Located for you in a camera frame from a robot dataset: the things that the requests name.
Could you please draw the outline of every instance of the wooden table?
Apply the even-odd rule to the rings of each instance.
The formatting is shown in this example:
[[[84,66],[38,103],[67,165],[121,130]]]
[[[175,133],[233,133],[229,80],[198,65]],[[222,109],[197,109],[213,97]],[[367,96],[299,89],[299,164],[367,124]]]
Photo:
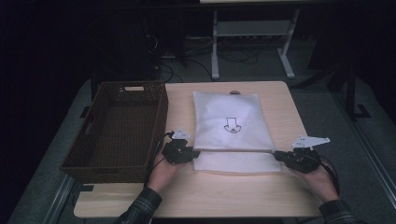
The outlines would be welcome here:
[[[166,84],[169,97],[166,131],[183,128],[193,146],[195,112],[193,91],[242,94],[258,93],[262,112],[277,149],[291,150],[291,143],[306,134],[284,82],[212,82]],[[142,184],[95,184],[82,191],[75,207],[77,217],[118,217],[143,188]],[[319,200],[286,166],[282,172],[228,175],[193,171],[183,167],[162,193],[155,217],[316,217]]]

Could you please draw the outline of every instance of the metal stand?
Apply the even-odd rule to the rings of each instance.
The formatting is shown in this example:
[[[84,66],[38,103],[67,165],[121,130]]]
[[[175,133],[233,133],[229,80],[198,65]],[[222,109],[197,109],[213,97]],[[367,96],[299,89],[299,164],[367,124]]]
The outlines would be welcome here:
[[[286,76],[290,79],[294,78],[293,70],[291,69],[288,57],[286,53],[288,53],[289,45],[291,38],[293,37],[294,29],[296,27],[298,15],[300,14],[300,9],[295,9],[293,12],[293,17],[291,18],[288,32],[286,34],[286,42],[282,49],[278,49],[277,53],[279,54],[280,61],[283,64],[283,68],[285,69]]]
[[[346,112],[353,121],[361,118],[370,118],[370,114],[364,105],[358,105],[360,113],[355,113],[355,87],[356,87],[356,71],[355,71],[355,57],[348,55],[344,60],[339,63],[323,70],[306,81],[290,86],[291,89],[303,89],[315,83],[327,75],[334,73],[332,79],[328,84],[329,91],[340,91],[346,83]]]
[[[218,21],[218,12],[213,14],[213,49],[211,55],[212,79],[219,79],[218,36],[239,35],[284,35],[286,42],[278,49],[280,61],[288,78],[294,78],[288,57],[286,56],[300,9],[294,10],[291,20],[285,21]]]

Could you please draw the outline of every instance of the arrow symbol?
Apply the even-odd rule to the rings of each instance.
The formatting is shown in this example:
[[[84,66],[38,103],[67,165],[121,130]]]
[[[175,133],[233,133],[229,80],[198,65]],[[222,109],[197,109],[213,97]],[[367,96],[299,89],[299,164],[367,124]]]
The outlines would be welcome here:
[[[236,118],[227,118],[227,125],[224,126],[224,129],[229,133],[238,133],[241,131],[241,126],[236,124]]]

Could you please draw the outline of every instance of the forearm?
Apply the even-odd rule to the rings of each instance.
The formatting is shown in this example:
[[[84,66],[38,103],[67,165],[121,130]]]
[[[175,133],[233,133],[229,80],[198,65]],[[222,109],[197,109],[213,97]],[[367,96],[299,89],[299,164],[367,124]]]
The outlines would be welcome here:
[[[116,220],[115,224],[149,223],[162,201],[163,199],[156,191],[144,188],[128,210]]]

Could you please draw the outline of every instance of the white tag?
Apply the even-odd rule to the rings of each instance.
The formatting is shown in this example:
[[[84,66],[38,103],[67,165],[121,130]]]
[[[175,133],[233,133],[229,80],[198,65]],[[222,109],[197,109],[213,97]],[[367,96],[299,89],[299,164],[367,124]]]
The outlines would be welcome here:
[[[318,138],[318,137],[300,135],[300,137],[291,145],[293,147],[314,147],[329,142],[330,142],[329,138]]]
[[[144,87],[125,87],[126,91],[144,91]]]

